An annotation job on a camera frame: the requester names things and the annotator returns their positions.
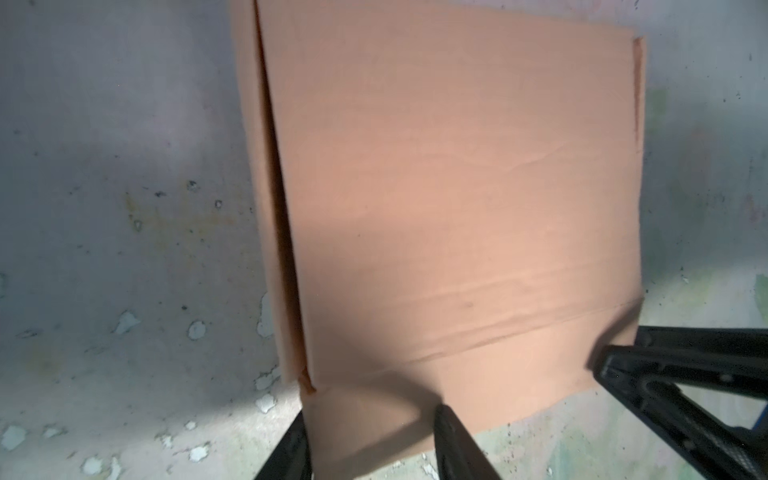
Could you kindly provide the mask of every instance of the black plastic part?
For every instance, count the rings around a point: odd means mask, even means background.
[[[255,480],[312,480],[310,441],[302,412],[296,415]]]
[[[447,405],[435,410],[435,457],[440,480],[501,480]]]
[[[768,480],[766,412],[751,430],[731,427],[677,386],[768,400],[768,330],[642,326],[634,346],[604,347],[593,369],[611,395],[705,478]]]

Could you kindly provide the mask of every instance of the brown cardboard box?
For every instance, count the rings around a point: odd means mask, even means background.
[[[442,3],[258,6],[232,0],[238,80],[318,477],[430,448],[440,402],[477,432],[592,386],[641,298],[642,42]]]

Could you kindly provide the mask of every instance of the folded cardboard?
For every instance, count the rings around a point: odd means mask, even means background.
[[[632,31],[406,0],[233,0],[232,21],[319,478],[429,448],[438,402],[477,432],[591,386],[641,298]]]

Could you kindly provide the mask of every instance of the paint-stained surface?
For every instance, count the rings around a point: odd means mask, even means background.
[[[476,3],[646,35],[641,320],[765,327],[768,4]],[[0,6],[1,477],[253,478],[299,410],[274,369],[228,28],[224,0]],[[602,391],[478,443],[502,478],[699,478]]]

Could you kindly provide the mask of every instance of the gray surface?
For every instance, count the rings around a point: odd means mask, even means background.
[[[765,326],[768,4],[505,7],[647,36],[643,321]],[[93,455],[102,477],[115,456],[124,479],[251,478],[299,404],[279,386],[268,413],[255,403],[276,355],[257,332],[265,286],[226,5],[3,2],[0,58],[0,431],[28,432],[0,448],[0,478],[83,478]],[[126,310],[141,323],[113,333]],[[207,329],[193,341],[195,320]],[[734,422],[756,411],[699,400]],[[67,433],[43,438],[50,424]],[[505,478],[695,476],[597,391],[478,441]],[[428,478],[430,462],[374,476]]]

